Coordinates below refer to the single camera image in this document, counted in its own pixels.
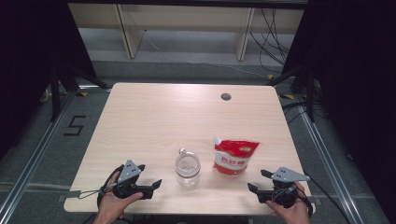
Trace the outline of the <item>metal floor rail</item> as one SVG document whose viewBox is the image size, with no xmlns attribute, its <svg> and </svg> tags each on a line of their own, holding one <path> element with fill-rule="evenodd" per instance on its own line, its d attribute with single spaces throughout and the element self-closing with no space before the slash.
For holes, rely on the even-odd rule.
<svg viewBox="0 0 396 224">
<path fill-rule="evenodd" d="M 302 113 L 302 119 L 304 121 L 305 127 L 308 130 L 311 139 L 317 149 L 320 159 L 324 165 L 324 168 L 332 182 L 333 188 L 336 195 L 343 207 L 346 219 L 350 224 L 364 224 L 361 213 L 356 205 L 355 200 L 352 198 L 344 179 L 341 177 L 340 172 L 335 166 L 335 163 L 327 149 L 316 124 L 308 117 L 308 110 L 305 109 L 304 103 L 299 106 L 299 111 Z"/>
<path fill-rule="evenodd" d="M 50 103 L 40 106 L 17 144 L 0 161 L 0 224 L 7 224 L 14 213 L 74 96 L 61 94 L 61 109 L 55 118 L 45 114 L 51 111 Z"/>
</svg>

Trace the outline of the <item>person's left hand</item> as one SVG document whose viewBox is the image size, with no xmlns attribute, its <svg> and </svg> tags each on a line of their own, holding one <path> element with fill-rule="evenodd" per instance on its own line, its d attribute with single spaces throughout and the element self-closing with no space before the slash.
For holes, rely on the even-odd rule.
<svg viewBox="0 0 396 224">
<path fill-rule="evenodd" d="M 112 224 L 116 219 L 123 217 L 124 210 L 130 204 L 140 200 L 142 197 L 143 194 L 137 192 L 121 199 L 114 195 L 112 187 L 107 187 L 93 224 Z"/>
</svg>

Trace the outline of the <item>red and white sugar bag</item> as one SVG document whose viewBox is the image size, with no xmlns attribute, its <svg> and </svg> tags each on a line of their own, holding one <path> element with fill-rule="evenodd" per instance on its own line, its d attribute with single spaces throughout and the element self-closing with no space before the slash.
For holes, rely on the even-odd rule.
<svg viewBox="0 0 396 224">
<path fill-rule="evenodd" d="M 248 162 L 259 145 L 259 142 L 221 140 L 215 137 L 213 167 L 224 175 L 240 175 L 247 169 Z"/>
</svg>

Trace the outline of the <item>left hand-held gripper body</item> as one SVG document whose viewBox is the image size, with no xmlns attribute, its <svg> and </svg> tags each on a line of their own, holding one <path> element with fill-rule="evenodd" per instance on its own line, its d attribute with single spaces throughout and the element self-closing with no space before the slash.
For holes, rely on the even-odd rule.
<svg viewBox="0 0 396 224">
<path fill-rule="evenodd" d="M 138 186 L 136 181 L 138 180 L 142 172 L 139 171 L 132 160 L 128 160 L 124 165 L 121 166 L 120 174 L 116 178 L 116 186 L 113 189 L 113 193 L 118 198 L 124 199 L 137 192 L 143 194 L 142 200 L 151 199 L 153 196 L 152 186 Z"/>
</svg>

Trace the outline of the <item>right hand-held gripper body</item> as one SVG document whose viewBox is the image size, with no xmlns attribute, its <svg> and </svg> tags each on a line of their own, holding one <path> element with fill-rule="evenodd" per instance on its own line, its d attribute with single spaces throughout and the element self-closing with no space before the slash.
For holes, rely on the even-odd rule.
<svg viewBox="0 0 396 224">
<path fill-rule="evenodd" d="M 290 208 L 294 205 L 298 197 L 297 187 L 295 182 L 308 181 L 309 176 L 297 173 L 289 168 L 280 167 L 272 176 L 273 189 L 272 190 L 258 190 L 257 196 L 260 203 L 273 201 L 285 208 Z"/>
</svg>

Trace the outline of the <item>black metal stand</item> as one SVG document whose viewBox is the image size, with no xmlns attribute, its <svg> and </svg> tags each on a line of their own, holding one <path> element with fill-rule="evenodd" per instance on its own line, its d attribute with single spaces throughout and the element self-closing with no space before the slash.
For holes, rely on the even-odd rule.
<svg viewBox="0 0 396 224">
<path fill-rule="evenodd" d="M 288 72 L 283 73 L 280 77 L 271 80 L 268 83 L 268 86 L 274 87 L 275 85 L 285 81 L 290 77 L 294 77 L 294 80 L 290 86 L 290 90 L 293 93 L 302 93 L 305 91 L 306 99 L 304 105 L 306 107 L 307 116 L 312 122 L 314 122 L 315 76 L 312 69 L 308 65 L 298 65 L 295 68 L 290 69 Z"/>
<path fill-rule="evenodd" d="M 52 93 L 52 117 L 51 120 L 55 121 L 61 113 L 61 100 L 59 83 L 61 83 L 67 92 L 76 92 L 79 90 L 75 77 L 82 77 L 92 84 L 102 89 L 111 89 L 111 86 L 98 79 L 96 76 L 89 75 L 81 69 L 69 63 L 57 63 L 53 66 L 50 76 L 50 87 Z"/>
</svg>

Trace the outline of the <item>light wooden shelf frame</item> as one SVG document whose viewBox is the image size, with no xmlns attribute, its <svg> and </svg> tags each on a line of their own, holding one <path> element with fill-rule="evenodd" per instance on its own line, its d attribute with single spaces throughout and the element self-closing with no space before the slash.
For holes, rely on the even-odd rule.
<svg viewBox="0 0 396 224">
<path fill-rule="evenodd" d="M 126 55 L 136 56 L 147 30 L 228 32 L 233 34 L 236 59 L 245 58 L 250 33 L 269 31 L 293 35 L 303 16 L 301 9 L 254 7 L 186 7 L 70 3 L 79 28 L 120 30 Z"/>
</svg>

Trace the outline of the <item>clear jar with hinged lid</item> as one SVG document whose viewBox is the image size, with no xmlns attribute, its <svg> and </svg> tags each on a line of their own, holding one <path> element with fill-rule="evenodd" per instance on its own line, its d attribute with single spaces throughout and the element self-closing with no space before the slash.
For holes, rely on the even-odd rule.
<svg viewBox="0 0 396 224">
<path fill-rule="evenodd" d="M 181 148 L 175 161 L 175 171 L 177 174 L 177 182 L 181 186 L 192 187 L 199 183 L 201 163 L 198 156 Z"/>
</svg>

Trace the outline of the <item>black curtain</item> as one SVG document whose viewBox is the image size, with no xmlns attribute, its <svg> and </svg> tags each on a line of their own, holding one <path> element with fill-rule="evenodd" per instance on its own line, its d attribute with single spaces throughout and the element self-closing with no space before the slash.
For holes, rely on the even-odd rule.
<svg viewBox="0 0 396 224">
<path fill-rule="evenodd" d="M 396 224 L 396 0 L 307 0 L 285 70 L 307 63 L 331 120 Z"/>
<path fill-rule="evenodd" d="M 96 76 L 67 1 L 0 0 L 0 159 L 60 63 Z"/>
</svg>

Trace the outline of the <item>person's right hand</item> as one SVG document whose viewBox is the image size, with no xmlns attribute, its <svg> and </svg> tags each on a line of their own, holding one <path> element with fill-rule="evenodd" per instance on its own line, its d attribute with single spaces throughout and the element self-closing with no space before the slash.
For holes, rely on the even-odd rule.
<svg viewBox="0 0 396 224">
<path fill-rule="evenodd" d="M 303 201 L 304 187 L 299 182 L 295 182 L 295 186 L 298 189 L 299 198 L 295 200 L 292 207 L 284 208 L 273 201 L 267 201 L 266 204 L 274 210 L 273 217 L 282 217 L 287 224 L 311 224 L 308 207 Z"/>
</svg>

